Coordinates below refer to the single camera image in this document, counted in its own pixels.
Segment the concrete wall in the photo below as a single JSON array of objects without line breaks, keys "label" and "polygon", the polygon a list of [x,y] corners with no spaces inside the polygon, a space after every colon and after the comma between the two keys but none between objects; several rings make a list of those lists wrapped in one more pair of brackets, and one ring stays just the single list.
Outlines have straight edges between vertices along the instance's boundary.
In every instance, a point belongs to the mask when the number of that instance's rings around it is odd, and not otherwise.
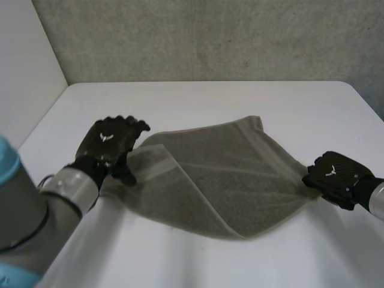
[{"label": "concrete wall", "polygon": [[30,0],[0,1],[0,133],[19,147],[67,83]]},{"label": "concrete wall", "polygon": [[340,80],[384,118],[382,0],[33,0],[70,84]]}]

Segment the metal cylinder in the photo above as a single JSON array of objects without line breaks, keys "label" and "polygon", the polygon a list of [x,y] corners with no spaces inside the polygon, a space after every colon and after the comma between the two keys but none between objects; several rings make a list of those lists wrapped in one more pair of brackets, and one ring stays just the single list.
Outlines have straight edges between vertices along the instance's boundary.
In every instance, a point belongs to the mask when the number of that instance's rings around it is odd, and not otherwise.
[{"label": "metal cylinder", "polygon": [[0,251],[33,237],[47,219],[44,198],[17,152],[0,136]]}]

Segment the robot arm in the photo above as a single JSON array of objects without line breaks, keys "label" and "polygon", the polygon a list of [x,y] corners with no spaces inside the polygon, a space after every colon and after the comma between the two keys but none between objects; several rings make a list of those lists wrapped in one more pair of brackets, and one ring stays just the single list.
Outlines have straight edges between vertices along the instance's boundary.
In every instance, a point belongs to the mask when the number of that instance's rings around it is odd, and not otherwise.
[{"label": "robot arm", "polygon": [[305,185],[346,210],[360,204],[384,221],[384,179],[376,178],[362,164],[336,152],[326,152],[308,167]]},{"label": "robot arm", "polygon": [[74,163],[40,191],[20,157],[0,137],[0,287],[33,287],[98,199],[107,175],[126,185],[135,177],[127,153],[148,125],[133,117],[106,118],[89,130]]}]

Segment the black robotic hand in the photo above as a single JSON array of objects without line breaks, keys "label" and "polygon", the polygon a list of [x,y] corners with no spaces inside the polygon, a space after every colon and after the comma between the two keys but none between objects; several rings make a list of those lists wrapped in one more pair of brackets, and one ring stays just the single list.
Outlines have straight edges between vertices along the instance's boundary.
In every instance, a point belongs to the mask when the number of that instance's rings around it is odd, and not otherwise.
[{"label": "black robotic hand", "polygon": [[92,157],[105,165],[109,173],[126,185],[136,184],[136,178],[127,167],[127,154],[143,131],[150,127],[143,120],[129,116],[107,117],[97,121],[80,144],[76,159]]},{"label": "black robotic hand", "polygon": [[372,172],[365,166],[329,151],[308,167],[308,175],[302,181],[306,186],[318,189],[325,200],[343,209],[353,210],[359,198],[355,195],[356,185],[372,177]]}]

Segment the gray wall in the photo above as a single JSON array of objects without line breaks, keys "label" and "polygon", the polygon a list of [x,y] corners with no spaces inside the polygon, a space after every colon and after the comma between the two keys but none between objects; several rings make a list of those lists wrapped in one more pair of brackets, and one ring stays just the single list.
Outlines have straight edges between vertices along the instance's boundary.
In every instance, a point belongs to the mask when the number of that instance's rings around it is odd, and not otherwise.
[{"label": "gray wall", "polygon": [[384,118],[383,0],[33,0],[69,84],[340,80]]}]

